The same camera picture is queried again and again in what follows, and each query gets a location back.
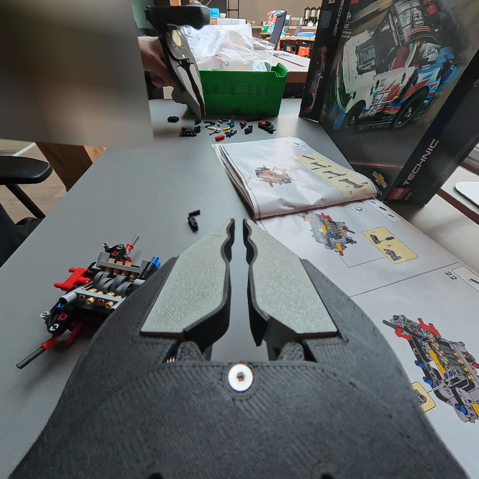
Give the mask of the small lego pieces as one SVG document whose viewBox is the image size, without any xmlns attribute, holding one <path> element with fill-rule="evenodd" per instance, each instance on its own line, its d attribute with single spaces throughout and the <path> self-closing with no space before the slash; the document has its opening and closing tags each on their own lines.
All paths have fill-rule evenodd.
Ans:
<svg viewBox="0 0 479 479">
<path fill-rule="evenodd" d="M 245 135 L 249 135 L 255 127 L 269 134 L 273 134 L 276 131 L 275 125 L 271 121 L 264 120 L 262 117 L 251 117 L 243 119 L 238 123 L 231 117 L 219 120 L 195 119 L 193 125 L 182 126 L 178 136 L 182 138 L 194 138 L 205 130 L 209 136 L 213 136 L 214 140 L 219 142 L 237 135 L 238 129 Z"/>
</svg>

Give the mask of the lego engine assembly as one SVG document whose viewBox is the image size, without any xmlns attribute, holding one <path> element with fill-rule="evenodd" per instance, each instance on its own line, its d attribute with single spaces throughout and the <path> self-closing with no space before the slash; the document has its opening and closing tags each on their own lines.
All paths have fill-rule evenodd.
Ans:
<svg viewBox="0 0 479 479">
<path fill-rule="evenodd" d="M 75 343 L 79 333 L 97 329 L 138 287 L 155 273 L 161 263 L 157 256 L 132 262 L 131 252 L 139 236 L 129 243 L 103 243 L 97 261 L 89 267 L 71 267 L 70 276 L 54 286 L 63 291 L 49 311 L 41 314 L 50 338 L 16 364 L 22 369 L 57 344 Z"/>
</svg>

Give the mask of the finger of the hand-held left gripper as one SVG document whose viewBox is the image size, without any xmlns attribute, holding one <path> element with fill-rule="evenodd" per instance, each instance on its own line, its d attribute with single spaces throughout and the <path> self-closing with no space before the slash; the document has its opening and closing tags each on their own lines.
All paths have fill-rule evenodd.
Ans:
<svg viewBox="0 0 479 479">
<path fill-rule="evenodd" d="M 197 96 L 198 88 L 196 86 L 195 76 L 191 72 L 190 65 L 187 64 L 187 68 L 184 68 L 181 64 L 174 64 L 173 73 L 176 86 L 180 92 L 180 97 L 184 100 L 184 103 L 188 103 L 191 106 L 199 105 L 199 99 Z"/>
<path fill-rule="evenodd" d="M 187 87 L 187 91 L 190 95 L 187 104 L 198 118 L 204 118 L 206 109 L 198 67 L 195 61 L 191 62 L 190 59 L 184 59 L 183 68 L 186 71 L 190 82 L 190 86 Z"/>
</svg>

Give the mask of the wooden desk leg panel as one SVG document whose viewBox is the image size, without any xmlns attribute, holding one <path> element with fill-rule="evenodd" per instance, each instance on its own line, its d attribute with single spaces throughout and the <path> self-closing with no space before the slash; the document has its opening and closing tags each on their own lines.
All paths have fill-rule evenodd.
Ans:
<svg viewBox="0 0 479 479">
<path fill-rule="evenodd" d="M 106 149 L 48 142 L 35 144 L 59 176 L 67 192 Z"/>
</svg>

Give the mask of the white monitor stand base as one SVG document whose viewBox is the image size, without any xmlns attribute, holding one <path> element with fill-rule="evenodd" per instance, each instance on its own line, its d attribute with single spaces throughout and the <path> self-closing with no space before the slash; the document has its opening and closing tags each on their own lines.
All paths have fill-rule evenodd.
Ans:
<svg viewBox="0 0 479 479">
<path fill-rule="evenodd" d="M 454 185 L 456 193 L 461 195 L 465 200 L 479 207 L 479 182 L 459 182 Z"/>
</svg>

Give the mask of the black office chair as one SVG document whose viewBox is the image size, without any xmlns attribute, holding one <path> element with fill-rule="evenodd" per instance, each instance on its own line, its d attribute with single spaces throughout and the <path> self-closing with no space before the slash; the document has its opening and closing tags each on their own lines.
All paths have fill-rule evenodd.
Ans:
<svg viewBox="0 0 479 479">
<path fill-rule="evenodd" d="M 15 156 L 0 157 L 0 184 L 6 186 L 37 219 L 44 219 L 45 214 L 19 185 L 41 183 L 48 179 L 52 172 L 51 165 L 42 160 Z"/>
</svg>

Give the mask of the green plastic bin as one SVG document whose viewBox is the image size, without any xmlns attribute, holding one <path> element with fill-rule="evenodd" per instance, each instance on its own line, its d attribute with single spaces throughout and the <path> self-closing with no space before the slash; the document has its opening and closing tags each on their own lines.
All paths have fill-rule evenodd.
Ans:
<svg viewBox="0 0 479 479">
<path fill-rule="evenodd" d="M 286 66 L 270 71 L 200 70 L 207 115 L 276 117 L 284 93 Z"/>
</svg>

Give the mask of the lego instruction booklet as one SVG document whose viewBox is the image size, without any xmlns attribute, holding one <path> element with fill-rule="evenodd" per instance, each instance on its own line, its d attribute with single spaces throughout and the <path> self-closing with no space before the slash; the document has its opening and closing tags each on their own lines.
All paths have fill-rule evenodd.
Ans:
<svg viewBox="0 0 479 479">
<path fill-rule="evenodd" d="M 212 149 L 259 226 L 378 326 L 440 439 L 478 478 L 478 273 L 299 138 Z"/>
</svg>

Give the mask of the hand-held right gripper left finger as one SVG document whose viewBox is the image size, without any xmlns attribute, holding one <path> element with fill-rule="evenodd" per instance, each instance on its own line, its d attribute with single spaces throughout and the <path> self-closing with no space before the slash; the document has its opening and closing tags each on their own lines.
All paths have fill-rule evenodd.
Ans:
<svg viewBox="0 0 479 479">
<path fill-rule="evenodd" d="M 142 335 L 191 341 L 204 353 L 225 334 L 234 235 L 235 220 L 228 219 L 176 258 L 141 327 Z"/>
</svg>

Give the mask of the person's left hand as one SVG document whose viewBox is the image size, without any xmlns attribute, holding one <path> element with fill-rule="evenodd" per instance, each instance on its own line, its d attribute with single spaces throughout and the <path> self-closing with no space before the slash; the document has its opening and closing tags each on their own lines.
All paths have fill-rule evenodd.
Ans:
<svg viewBox="0 0 479 479">
<path fill-rule="evenodd" d="M 152 83 L 157 87 L 177 88 L 178 85 L 164 62 L 159 39 L 152 36 L 139 36 L 137 39 L 143 69 L 150 73 Z"/>
</svg>

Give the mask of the wooden workbench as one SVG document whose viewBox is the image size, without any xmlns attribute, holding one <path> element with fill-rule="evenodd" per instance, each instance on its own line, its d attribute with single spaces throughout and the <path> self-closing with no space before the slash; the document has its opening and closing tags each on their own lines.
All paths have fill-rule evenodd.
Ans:
<svg viewBox="0 0 479 479">
<path fill-rule="evenodd" d="M 271 65 L 281 63 L 289 71 L 286 83 L 304 85 L 307 80 L 310 58 L 301 57 L 291 52 L 276 51 L 273 54 Z"/>
</svg>

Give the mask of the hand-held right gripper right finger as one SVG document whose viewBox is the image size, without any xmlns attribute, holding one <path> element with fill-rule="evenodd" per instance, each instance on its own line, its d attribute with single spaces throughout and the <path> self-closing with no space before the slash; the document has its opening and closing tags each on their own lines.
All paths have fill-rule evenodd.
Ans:
<svg viewBox="0 0 479 479">
<path fill-rule="evenodd" d="M 250 329 L 257 346 L 266 342 L 269 360 L 289 342 L 337 336 L 301 259 L 252 220 L 243 220 L 243 239 Z"/>
</svg>

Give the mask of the clear plastic bags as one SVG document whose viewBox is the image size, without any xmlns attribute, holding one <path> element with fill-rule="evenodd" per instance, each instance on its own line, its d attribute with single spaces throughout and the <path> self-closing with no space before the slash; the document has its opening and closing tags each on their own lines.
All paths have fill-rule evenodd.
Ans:
<svg viewBox="0 0 479 479">
<path fill-rule="evenodd" d="M 270 71 L 272 45 L 253 37 L 248 24 L 181 27 L 199 70 Z"/>
</svg>

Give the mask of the lego set cardboard box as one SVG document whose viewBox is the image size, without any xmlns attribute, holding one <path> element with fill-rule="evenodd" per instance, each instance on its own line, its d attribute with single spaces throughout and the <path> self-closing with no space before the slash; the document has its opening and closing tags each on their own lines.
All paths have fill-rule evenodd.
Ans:
<svg viewBox="0 0 479 479">
<path fill-rule="evenodd" d="M 323 1 L 299 116 L 382 201 L 425 205 L 478 143 L 478 1 Z"/>
</svg>

